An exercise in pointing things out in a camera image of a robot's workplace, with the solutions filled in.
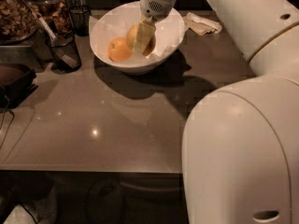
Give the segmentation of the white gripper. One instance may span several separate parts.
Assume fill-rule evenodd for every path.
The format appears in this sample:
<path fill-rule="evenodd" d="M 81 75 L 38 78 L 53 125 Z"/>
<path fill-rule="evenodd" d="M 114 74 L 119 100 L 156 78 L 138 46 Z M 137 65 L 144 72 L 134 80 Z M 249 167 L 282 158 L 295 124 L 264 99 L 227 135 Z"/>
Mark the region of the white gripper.
<path fill-rule="evenodd" d="M 133 26 L 133 51 L 150 54 L 155 46 L 156 26 L 164 20 L 177 0 L 140 0 L 142 21 Z"/>

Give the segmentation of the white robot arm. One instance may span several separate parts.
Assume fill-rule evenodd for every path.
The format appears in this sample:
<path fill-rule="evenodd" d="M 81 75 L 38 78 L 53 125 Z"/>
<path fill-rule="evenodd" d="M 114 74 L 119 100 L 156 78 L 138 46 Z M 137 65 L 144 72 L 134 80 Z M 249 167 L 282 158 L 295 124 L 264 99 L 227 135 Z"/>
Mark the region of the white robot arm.
<path fill-rule="evenodd" d="M 182 170 L 190 224 L 299 224 L 299 10 L 287 0 L 207 0 L 253 78 L 190 113 Z"/>

